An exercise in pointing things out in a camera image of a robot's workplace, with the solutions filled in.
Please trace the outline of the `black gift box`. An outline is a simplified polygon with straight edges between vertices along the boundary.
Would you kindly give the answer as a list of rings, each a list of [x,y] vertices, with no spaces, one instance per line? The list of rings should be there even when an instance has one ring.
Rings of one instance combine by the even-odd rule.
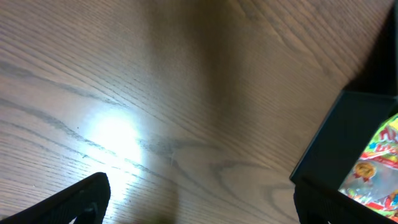
[[[290,175],[337,189],[378,126],[397,111],[397,2],[361,71],[340,91]]]

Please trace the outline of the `green Haribo candy bag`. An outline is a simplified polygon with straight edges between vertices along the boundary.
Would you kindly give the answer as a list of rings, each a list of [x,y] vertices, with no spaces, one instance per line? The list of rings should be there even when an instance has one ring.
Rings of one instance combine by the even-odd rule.
[[[397,115],[383,122],[338,189],[397,221]]]

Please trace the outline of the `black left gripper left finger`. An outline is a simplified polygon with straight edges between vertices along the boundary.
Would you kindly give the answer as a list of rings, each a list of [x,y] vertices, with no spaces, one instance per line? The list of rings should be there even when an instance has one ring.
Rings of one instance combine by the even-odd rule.
[[[107,175],[104,172],[97,172],[33,206],[1,220],[1,224],[102,224],[110,196],[111,189]]]

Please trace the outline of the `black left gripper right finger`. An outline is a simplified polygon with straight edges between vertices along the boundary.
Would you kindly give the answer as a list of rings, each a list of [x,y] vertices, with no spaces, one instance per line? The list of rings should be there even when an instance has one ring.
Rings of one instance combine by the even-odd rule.
[[[294,204],[301,224],[395,224],[339,191],[306,178],[295,184]]]

